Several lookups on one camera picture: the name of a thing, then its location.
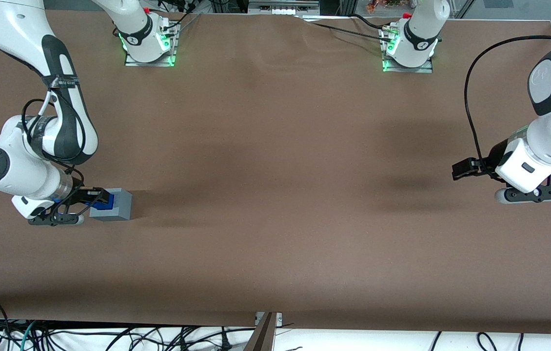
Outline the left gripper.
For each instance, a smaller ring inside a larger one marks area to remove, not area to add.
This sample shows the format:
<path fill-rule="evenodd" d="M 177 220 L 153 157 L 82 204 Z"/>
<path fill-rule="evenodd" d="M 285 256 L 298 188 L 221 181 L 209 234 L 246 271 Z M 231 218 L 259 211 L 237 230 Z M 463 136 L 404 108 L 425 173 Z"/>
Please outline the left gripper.
<path fill-rule="evenodd" d="M 494 146 L 485 158 L 466 158 L 452 165 L 454 181 L 465 177 L 493 177 L 493 172 L 522 193 L 531 193 L 551 176 L 551 138 L 512 138 Z"/>

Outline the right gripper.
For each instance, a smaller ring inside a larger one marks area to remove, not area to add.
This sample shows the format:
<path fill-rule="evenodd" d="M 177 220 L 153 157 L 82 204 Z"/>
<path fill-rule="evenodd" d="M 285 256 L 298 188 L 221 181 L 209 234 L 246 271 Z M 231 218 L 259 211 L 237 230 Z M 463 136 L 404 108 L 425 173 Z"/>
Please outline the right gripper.
<path fill-rule="evenodd" d="M 83 185 L 81 180 L 74 177 L 55 177 L 42 182 L 37 188 L 34 186 L 14 187 L 11 190 L 12 203 L 26 219 L 33 219 L 55 205 L 110 204 L 111 194 L 108 194 L 106 189 Z"/>

